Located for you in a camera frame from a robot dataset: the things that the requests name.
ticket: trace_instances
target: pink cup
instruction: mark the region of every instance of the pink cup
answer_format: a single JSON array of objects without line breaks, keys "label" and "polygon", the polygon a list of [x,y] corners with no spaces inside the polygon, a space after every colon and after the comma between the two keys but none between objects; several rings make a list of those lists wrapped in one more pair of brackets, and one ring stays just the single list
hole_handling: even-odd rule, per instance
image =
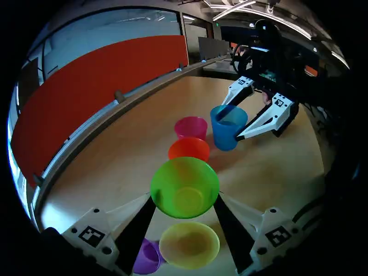
[{"label": "pink cup", "polygon": [[207,122],[201,117],[185,117],[175,124],[175,132],[179,139],[183,137],[197,137],[206,140]]}]

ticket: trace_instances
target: yellow bowl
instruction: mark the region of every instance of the yellow bowl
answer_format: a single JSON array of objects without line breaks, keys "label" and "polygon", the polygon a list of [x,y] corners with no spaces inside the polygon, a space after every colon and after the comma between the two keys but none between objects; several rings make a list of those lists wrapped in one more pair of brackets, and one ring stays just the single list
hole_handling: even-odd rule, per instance
[{"label": "yellow bowl", "polygon": [[220,250],[215,231],[199,222],[170,226],[161,236],[160,252],[171,265],[197,269],[211,263]]}]

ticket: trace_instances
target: glass window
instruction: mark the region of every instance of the glass window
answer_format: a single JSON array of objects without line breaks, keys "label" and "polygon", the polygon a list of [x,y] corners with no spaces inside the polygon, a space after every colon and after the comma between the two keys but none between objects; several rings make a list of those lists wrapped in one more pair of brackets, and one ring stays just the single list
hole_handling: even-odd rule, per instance
[{"label": "glass window", "polygon": [[180,35],[177,14],[154,9],[107,11],[73,22],[50,37],[46,78],[71,61],[116,42],[155,35]]}]

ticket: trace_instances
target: plastic cup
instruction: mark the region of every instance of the plastic cup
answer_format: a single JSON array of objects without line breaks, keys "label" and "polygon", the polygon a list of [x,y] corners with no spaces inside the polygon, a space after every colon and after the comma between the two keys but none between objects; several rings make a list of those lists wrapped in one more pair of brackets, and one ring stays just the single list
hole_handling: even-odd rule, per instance
[{"label": "plastic cup", "polygon": [[217,199],[219,179],[204,161],[178,157],[164,163],[154,174],[151,197],[166,215],[191,219],[205,213]]},{"label": "plastic cup", "polygon": [[160,253],[159,244],[155,241],[143,239],[133,266],[133,272],[140,275],[151,274],[156,272],[160,265],[165,262]]},{"label": "plastic cup", "polygon": [[170,160],[177,157],[189,156],[207,162],[210,156],[210,147],[205,141],[199,138],[184,137],[172,144],[168,156]]},{"label": "plastic cup", "polygon": [[174,130],[179,139],[197,137],[206,140],[207,122],[201,117],[185,117],[177,121]]},{"label": "plastic cup", "polygon": [[238,142],[235,134],[246,125],[247,113],[234,105],[220,105],[211,110],[213,139],[219,150],[233,150]]},{"label": "plastic cup", "polygon": [[220,250],[215,231],[199,222],[184,222],[169,227],[161,236],[160,252],[168,264],[198,269],[211,263]]}]

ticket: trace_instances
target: green cup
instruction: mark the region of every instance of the green cup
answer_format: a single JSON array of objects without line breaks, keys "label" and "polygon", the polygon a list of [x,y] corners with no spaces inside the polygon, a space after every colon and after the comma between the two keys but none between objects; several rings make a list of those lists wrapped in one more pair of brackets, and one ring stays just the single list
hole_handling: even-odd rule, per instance
[{"label": "green cup", "polygon": [[154,174],[151,196],[156,206],[176,219],[192,219],[205,213],[217,199],[219,179],[204,161],[178,157]]}]

